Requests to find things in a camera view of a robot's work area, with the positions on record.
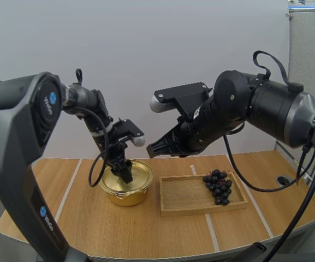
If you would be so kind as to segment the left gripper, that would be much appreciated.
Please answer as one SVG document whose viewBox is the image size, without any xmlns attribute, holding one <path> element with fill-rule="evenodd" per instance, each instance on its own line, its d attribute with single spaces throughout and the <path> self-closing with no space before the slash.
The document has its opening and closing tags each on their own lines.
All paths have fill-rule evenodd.
<svg viewBox="0 0 315 262">
<path fill-rule="evenodd" d="M 124 183 L 130 183 L 132 177 L 132 162 L 126 160 L 125 149 L 128 147 L 127 143 L 122 141 L 114 142 L 109 145 L 109 154 L 107 164 L 111 167 L 113 175 L 120 177 Z"/>
</svg>

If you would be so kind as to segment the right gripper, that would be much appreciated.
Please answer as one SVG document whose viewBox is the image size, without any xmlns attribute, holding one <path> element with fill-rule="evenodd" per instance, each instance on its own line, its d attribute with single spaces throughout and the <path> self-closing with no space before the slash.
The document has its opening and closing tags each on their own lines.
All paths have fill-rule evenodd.
<svg viewBox="0 0 315 262">
<path fill-rule="evenodd" d="M 157 156 L 183 158 L 203 151 L 203 142 L 199 140 L 191 122 L 179 122 L 175 131 L 174 129 L 169 130 L 160 139 L 149 144 L 146 150 L 150 158 Z"/>
</svg>

